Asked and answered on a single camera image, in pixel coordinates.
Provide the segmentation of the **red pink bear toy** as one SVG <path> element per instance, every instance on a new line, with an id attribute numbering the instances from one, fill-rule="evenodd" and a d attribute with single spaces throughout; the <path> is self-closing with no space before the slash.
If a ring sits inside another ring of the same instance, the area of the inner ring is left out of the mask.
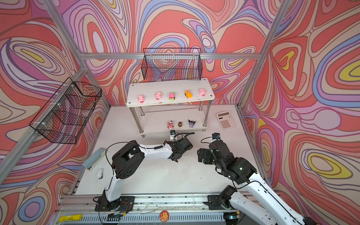
<path id="1" fill-rule="evenodd" d="M 173 130 L 173 129 L 174 129 L 173 121 L 169 121 L 169 122 L 167 123 L 167 128 L 168 128 L 169 130 Z"/>

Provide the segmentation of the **dark purple figure toy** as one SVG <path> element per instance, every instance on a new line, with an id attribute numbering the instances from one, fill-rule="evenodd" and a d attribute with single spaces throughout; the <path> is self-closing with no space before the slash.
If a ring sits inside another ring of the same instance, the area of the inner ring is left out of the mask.
<path id="1" fill-rule="evenodd" d="M 188 126 L 189 126 L 190 128 L 194 128 L 194 127 L 195 127 L 195 124 L 196 124 L 195 121 L 188 120 Z"/>

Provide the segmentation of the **pink green toy car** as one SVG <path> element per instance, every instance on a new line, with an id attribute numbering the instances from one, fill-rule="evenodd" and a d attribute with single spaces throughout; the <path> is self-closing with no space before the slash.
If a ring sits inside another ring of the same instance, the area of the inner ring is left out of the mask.
<path id="1" fill-rule="evenodd" d="M 175 100 L 175 93 L 174 93 L 174 92 L 171 92 L 171 93 L 169 94 L 169 100 L 170 100 L 170 101 L 174 101 L 174 100 Z"/>

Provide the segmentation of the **orange toy car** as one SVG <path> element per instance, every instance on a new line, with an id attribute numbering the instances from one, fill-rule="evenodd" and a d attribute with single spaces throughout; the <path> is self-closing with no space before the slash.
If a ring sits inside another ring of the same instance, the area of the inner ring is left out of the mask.
<path id="1" fill-rule="evenodd" d="M 184 94 L 185 94 L 186 98 L 192 98 L 192 97 L 193 97 L 193 95 L 192 95 L 192 93 L 190 92 L 190 90 L 186 90 Z"/>

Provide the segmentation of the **pink pig toy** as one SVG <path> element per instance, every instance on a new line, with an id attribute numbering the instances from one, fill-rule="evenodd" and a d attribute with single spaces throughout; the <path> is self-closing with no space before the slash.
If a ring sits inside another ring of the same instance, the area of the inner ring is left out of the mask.
<path id="1" fill-rule="evenodd" d="M 205 97 L 206 96 L 206 90 L 205 89 L 200 89 L 199 94 L 200 94 L 200 96 Z"/>
<path id="2" fill-rule="evenodd" d="M 161 98 L 162 98 L 161 92 L 157 92 L 157 93 L 155 94 L 155 99 L 156 99 L 156 100 L 161 100 Z"/>
<path id="3" fill-rule="evenodd" d="M 138 102 L 141 103 L 141 104 L 145 102 L 145 98 L 144 98 L 143 95 L 138 96 Z"/>

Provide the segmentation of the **pink pig toy front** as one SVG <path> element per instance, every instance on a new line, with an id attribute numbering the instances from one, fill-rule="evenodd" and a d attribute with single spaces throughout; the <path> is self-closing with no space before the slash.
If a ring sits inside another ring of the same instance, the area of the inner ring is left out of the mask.
<path id="1" fill-rule="evenodd" d="M 141 103 L 141 104 L 145 102 L 145 98 L 144 98 L 143 95 L 138 96 L 138 102 Z"/>

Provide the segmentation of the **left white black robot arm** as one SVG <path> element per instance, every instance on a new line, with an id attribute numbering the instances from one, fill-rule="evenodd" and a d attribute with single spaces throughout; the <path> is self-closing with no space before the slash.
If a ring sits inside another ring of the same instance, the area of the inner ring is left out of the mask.
<path id="1" fill-rule="evenodd" d="M 110 212 L 119 209 L 122 204 L 121 195 L 124 182 L 132 176 L 145 159 L 170 159 L 178 162 L 184 153 L 193 148 L 188 136 L 195 132 L 177 133 L 170 131 L 171 140 L 165 140 L 160 145 L 139 144 L 136 140 L 124 142 L 124 146 L 118 150 L 112 160 L 107 161 L 112 169 L 112 178 L 109 186 L 103 191 L 102 196 L 95 197 L 95 211 Z"/>

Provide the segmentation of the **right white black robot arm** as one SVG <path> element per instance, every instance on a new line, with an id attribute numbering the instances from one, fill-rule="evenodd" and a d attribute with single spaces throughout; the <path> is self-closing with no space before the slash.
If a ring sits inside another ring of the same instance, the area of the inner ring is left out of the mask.
<path id="1" fill-rule="evenodd" d="M 260 225 L 316 224 L 286 204 L 249 161 L 235 157 L 219 133 L 212 134 L 208 145 L 207 149 L 197 151 L 198 161 L 214 165 L 218 174 L 232 182 L 219 194 L 215 206 L 239 210 Z"/>

